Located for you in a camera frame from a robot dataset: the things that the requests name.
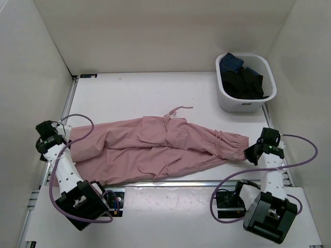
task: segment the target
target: black mount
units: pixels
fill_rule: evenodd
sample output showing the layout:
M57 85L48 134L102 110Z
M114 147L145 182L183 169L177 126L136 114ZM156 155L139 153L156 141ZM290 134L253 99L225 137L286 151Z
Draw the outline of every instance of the black mount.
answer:
M245 203L239 196L244 184L260 189L258 184L243 179L237 182L234 191L223 191L221 189L216 193L217 213L219 219L233 219L245 216Z
M281 244L297 215L297 206L260 192L244 219L244 229Z
M78 182L77 187L68 193L62 193L61 197L56 200L56 204L67 213L89 220L96 220L109 211L109 209L107 204L103 202L105 199L100 198L100 194L97 193L96 189L92 186L93 183L97 183L102 192L104 192L104 189L99 182L92 181L89 183L85 180L83 182ZM68 220L79 231L82 231L90 224L76 221L71 218L68 218Z

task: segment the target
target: cable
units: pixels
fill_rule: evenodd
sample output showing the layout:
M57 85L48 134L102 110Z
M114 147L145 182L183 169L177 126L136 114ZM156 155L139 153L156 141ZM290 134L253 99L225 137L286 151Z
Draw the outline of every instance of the cable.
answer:
M54 206L54 208L55 208L57 211L59 211L59 212L60 212L61 214L63 214L64 216L66 216L66 217L68 217L68 218L71 218L71 219L73 219L73 220L81 221L81 222L87 222L87 223L99 223L99 224L111 223L111 222L114 220L114 218L111 216L111 214L110 214L109 212L106 212L106 214L107 214L108 217L110 218L109 220L90 220L90 219L86 219L86 218L78 217L78 216L72 215L72 214L70 214L70 213L67 213L66 211L62 210L62 209L56 204L56 202L55 202L55 200L54 200L54 196L53 196L53 192L52 192L52 190L53 190L53 184L54 184L54 180L55 180L55 172L56 172L56 169L57 169L57 166L58 166L59 158L62 156L63 152L64 152L69 146L71 146L73 143L76 143L76 142L81 141L81 140L85 139L86 137L88 137L88 136L92 133L92 131L93 131L93 129L94 129L94 123L93 123L93 121L92 121L90 118L88 118L87 116L85 116L85 115L81 115L81 114L72 114L72 115L68 115L68 116L64 117L62 120L65 120L65 119L67 119L67 118L69 118L69 117L71 117L71 116L80 116L80 117L84 117L85 119L87 119L87 120L90 121L92 127L91 127L91 130L90 130L88 133L86 133L83 137L78 138L78 139L75 139L74 141L69 142L69 143L66 144L66 145L62 148L62 150L58 153L57 158L56 158L56 160L55 160L54 167L53 167L53 171L52 171L52 174L51 174L50 186L49 186L49 195L50 195L51 203L52 203L52 205Z
M242 170L241 172L236 172L236 173L233 173L229 176L227 176L224 180L222 180L215 188L215 190L213 191L212 193L212 196L210 198L210 202L209 202L209 210L210 210L210 213L212 215L212 217L215 219L215 221L219 222L219 223L222 223L222 224L231 224L231 223L235 223L235 222L238 222L238 221L241 221L244 219L244 217L242 218L238 218L238 219L235 219L235 220L231 220L231 221L222 221L222 220L219 220L214 212L213 212L213 200L214 200L214 197L217 193L217 191L219 190L219 188L226 182L228 181L229 179L235 177L235 176L238 176L240 174L243 174L243 173L247 173L247 172L271 172L271 171L277 171L279 169L285 169L285 168L293 168L293 167L297 167L297 166L301 166L301 165L304 165L304 164L308 164L309 162L313 161L317 155L319 154L319 150L317 148L317 146L310 140L304 138L304 137L301 137L301 136L298 136L298 135L292 135L292 134L283 134L282 136L288 136L288 137L295 137L295 138L300 138L306 142L308 142L310 145L312 145L315 149L315 154L308 160L304 161L304 162L300 162L300 163L296 163L296 164L291 164L291 165L285 165L285 166L280 166L278 168L256 168L256 169L245 169L245 170ZM299 204L300 204L300 210L298 212L298 214L300 214L302 212L302 203L300 202L300 200L298 198L296 198L295 196L291 196L292 198L295 198Z
M296 199L296 200L298 201L298 203L299 203L299 205L300 205L300 208L299 208L299 211L298 211L298 213L297 213L296 215L301 214L302 209L304 208L303 205L302 205L302 202L301 202L297 197L295 197L294 195L290 195L290 194L288 194L288 196L291 197L291 198L294 198L294 199Z
M108 193L112 193L113 195L114 195L114 201L115 201L115 203L116 203L116 205L117 205L117 210L118 210L118 214L119 214L119 202L118 202L118 200L117 200L117 195L114 193L114 191L112 191L112 190L106 190L103 194L102 194L102 196L105 196L105 195L107 195L107 200L108 200Z

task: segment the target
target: small black label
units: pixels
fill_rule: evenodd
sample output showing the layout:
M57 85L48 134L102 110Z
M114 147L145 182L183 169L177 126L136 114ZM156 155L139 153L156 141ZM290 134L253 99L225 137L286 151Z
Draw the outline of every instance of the small black label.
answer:
M80 79L92 79L92 78L96 78L98 76L98 74L81 74L79 76Z

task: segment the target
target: white wall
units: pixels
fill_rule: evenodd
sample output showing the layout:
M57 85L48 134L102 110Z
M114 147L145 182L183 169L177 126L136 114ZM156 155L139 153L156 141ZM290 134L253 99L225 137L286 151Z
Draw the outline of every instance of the white wall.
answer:
M35 0L72 74L214 71L265 56L295 0Z
M44 167L35 125L59 119L71 84L32 0L0 1L0 247L14 247Z
M331 247L331 1L297 0L267 57L277 83L269 104L282 133L314 141L318 158L292 170L296 186L304 186L325 247ZM303 161L313 149L287 139L290 162Z

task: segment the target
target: blue cloth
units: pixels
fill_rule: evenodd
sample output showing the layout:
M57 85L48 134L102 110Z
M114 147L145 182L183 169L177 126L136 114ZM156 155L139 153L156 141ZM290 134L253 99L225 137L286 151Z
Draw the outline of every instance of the blue cloth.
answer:
M231 53L227 53L227 55L221 59L221 62L219 63L219 68L221 72L233 71L235 73L239 73L243 64L243 60L235 57Z

